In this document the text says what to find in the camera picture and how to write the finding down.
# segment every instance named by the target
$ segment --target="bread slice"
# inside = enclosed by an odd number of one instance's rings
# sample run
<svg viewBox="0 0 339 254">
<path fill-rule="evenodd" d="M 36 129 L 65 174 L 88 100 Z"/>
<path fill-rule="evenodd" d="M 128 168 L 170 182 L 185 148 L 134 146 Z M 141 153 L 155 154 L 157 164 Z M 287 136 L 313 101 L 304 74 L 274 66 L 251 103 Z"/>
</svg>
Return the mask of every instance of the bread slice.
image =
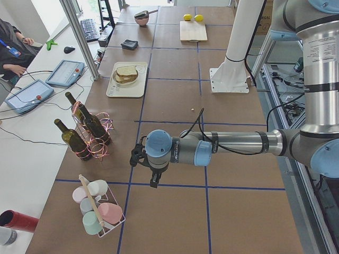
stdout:
<svg viewBox="0 0 339 254">
<path fill-rule="evenodd" d="M 132 81 L 136 80 L 137 77 L 122 78 L 122 77 L 119 77 L 118 75 L 115 75 L 114 79 L 117 83 L 124 84 L 124 83 L 132 82 Z"/>
<path fill-rule="evenodd" d="M 135 66 L 122 66 L 117 68 L 117 76 L 121 78 L 138 77 L 138 72 Z"/>
</svg>

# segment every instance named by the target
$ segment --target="green glass bottle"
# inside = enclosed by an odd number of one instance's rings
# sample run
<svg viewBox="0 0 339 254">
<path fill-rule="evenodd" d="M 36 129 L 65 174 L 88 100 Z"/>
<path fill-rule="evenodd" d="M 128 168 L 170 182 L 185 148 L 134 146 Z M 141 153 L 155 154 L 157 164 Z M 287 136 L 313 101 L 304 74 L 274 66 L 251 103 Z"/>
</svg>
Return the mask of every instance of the green glass bottle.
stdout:
<svg viewBox="0 0 339 254">
<path fill-rule="evenodd" d="M 93 114 L 89 113 L 83 104 L 79 104 L 79 110 L 84 115 L 84 123 L 91 134 L 99 139 L 102 139 L 105 144 L 111 143 L 111 137 L 106 129 L 102 126 L 100 120 Z"/>
<path fill-rule="evenodd" d="M 62 131 L 62 139 L 77 157 L 82 160 L 91 159 L 92 154 L 88 150 L 88 146 L 75 130 L 67 128 L 60 119 L 55 119 L 54 124 Z"/>
<path fill-rule="evenodd" d="M 65 96 L 67 97 L 69 102 L 72 104 L 72 112 L 73 112 L 76 100 L 74 99 L 73 95 L 70 92 L 66 92 Z M 78 108 L 74 112 L 74 116 L 78 120 L 78 122 L 82 124 L 82 126 L 85 126 L 85 123 L 84 123 L 85 117 L 84 117 L 84 115 L 81 113 L 81 111 Z"/>
</svg>

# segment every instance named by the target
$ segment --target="blue joint cap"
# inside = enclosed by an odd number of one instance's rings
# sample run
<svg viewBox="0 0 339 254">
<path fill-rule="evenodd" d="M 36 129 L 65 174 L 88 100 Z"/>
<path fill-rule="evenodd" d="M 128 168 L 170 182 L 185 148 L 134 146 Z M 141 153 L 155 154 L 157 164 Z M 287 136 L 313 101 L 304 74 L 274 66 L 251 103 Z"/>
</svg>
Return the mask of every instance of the blue joint cap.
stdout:
<svg viewBox="0 0 339 254">
<path fill-rule="evenodd" d="M 308 0 L 317 10 L 328 14 L 339 14 L 338 0 Z"/>
<path fill-rule="evenodd" d="M 166 131 L 155 130 L 147 135 L 145 150 L 151 157 L 162 157 L 171 150 L 171 147 L 172 137 Z"/>
<path fill-rule="evenodd" d="M 299 41 L 300 38 L 294 32 L 270 30 L 273 41 Z"/>
<path fill-rule="evenodd" d="M 200 140 L 194 154 L 195 166 L 207 166 L 212 157 L 212 143 Z"/>
<path fill-rule="evenodd" d="M 339 178 L 339 139 L 327 142 L 311 158 L 311 169 L 323 176 Z"/>
</svg>

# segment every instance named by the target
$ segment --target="computer mouse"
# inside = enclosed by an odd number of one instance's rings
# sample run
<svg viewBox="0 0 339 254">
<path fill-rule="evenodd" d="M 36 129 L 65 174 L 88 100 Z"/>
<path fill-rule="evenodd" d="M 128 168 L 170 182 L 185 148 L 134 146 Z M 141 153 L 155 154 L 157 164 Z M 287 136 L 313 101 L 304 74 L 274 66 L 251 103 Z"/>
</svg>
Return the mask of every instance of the computer mouse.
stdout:
<svg viewBox="0 0 339 254">
<path fill-rule="evenodd" d="M 65 53 L 65 54 L 69 54 L 69 53 L 71 53 L 73 50 L 75 50 L 74 47 L 69 47 L 69 46 L 67 46 L 67 47 L 64 48 L 64 53 Z"/>
</svg>

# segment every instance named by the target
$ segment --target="wooden cutting board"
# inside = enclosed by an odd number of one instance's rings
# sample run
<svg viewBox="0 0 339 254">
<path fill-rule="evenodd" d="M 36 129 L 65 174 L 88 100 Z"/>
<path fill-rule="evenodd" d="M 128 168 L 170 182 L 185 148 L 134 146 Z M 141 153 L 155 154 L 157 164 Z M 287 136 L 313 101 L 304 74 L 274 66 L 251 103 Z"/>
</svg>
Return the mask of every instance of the wooden cutting board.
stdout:
<svg viewBox="0 0 339 254">
<path fill-rule="evenodd" d="M 203 21 L 180 21 L 181 41 L 207 41 L 206 27 Z"/>
</svg>

